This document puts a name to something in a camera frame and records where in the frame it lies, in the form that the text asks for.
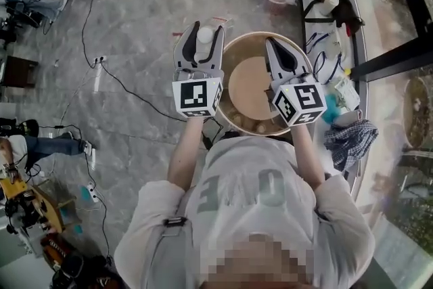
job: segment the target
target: glass window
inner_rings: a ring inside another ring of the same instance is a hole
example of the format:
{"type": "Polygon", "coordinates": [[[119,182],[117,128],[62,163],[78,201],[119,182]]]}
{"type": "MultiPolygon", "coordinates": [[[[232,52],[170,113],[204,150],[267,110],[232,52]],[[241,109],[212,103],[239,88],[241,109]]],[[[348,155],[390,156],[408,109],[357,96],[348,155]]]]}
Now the glass window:
{"type": "Polygon", "coordinates": [[[367,59],[373,59],[414,38],[417,33],[406,0],[357,0],[367,59]]]}
{"type": "Polygon", "coordinates": [[[398,289],[433,274],[433,66],[370,82],[379,129],[356,203],[376,238],[374,259],[398,289]]]}

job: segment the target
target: white cube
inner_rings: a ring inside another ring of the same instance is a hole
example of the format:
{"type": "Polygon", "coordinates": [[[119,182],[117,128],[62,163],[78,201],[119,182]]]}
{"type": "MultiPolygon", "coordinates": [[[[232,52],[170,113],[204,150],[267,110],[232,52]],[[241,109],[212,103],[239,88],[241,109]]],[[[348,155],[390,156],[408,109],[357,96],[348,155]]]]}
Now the white cube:
{"type": "Polygon", "coordinates": [[[172,83],[176,111],[184,117],[214,116],[223,94],[219,77],[172,83]]]}
{"type": "Polygon", "coordinates": [[[272,103],[289,127],[313,123],[327,110],[320,83],[281,85],[272,103]]]}

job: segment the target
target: power strip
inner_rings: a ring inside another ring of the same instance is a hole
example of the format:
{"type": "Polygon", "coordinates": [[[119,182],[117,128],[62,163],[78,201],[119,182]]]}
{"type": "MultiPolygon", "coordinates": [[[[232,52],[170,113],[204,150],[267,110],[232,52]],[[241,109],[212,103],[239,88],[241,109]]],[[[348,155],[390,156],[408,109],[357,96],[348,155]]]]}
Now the power strip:
{"type": "Polygon", "coordinates": [[[101,197],[97,193],[95,185],[92,182],[89,182],[89,184],[87,185],[87,190],[89,191],[90,197],[92,198],[93,202],[101,201],[101,197]]]}

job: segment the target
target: marble floor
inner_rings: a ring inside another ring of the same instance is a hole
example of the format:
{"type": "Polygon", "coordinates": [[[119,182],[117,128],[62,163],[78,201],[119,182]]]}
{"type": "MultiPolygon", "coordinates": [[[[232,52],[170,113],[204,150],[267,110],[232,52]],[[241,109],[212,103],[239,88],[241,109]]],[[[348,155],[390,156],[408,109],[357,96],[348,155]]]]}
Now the marble floor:
{"type": "MultiPolygon", "coordinates": [[[[165,178],[183,125],[125,93],[100,68],[89,69],[81,30],[90,4],[91,0],[70,0],[47,35],[41,28],[23,33],[14,55],[39,62],[36,88],[8,88],[3,101],[17,103],[19,121],[35,118],[41,126],[74,124],[95,144],[90,172],[108,207],[105,231],[113,254],[131,220],[141,186],[165,178]]],[[[104,55],[107,69],[128,89],[174,116],[173,33],[211,16],[234,19],[228,39],[268,30],[302,44],[297,6],[273,16],[263,8],[263,0],[93,0],[84,35],[87,56],[94,61],[104,55]]],[[[41,136],[55,136],[57,131],[41,129],[41,136]]],[[[216,131],[215,125],[206,124],[205,133],[213,136],[216,131]]],[[[203,149],[200,162],[205,155],[203,149]]],[[[83,252],[106,254],[101,232],[104,208],[87,202],[81,194],[81,186],[89,182],[84,156],[56,154],[40,163],[58,196],[63,200],[77,197],[76,213],[83,232],[67,231],[68,239],[83,252]]]]}

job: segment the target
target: pottery wheel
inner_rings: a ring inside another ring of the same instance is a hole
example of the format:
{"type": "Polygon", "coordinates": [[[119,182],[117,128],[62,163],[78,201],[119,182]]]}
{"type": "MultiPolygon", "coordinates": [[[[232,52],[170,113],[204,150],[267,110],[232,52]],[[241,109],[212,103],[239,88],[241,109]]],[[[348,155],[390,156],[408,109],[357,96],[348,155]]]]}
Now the pottery wheel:
{"type": "Polygon", "coordinates": [[[229,79],[231,102],[243,115],[256,120],[273,118],[265,90],[271,77],[266,70],[265,57],[252,57],[239,63],[229,79]]]}

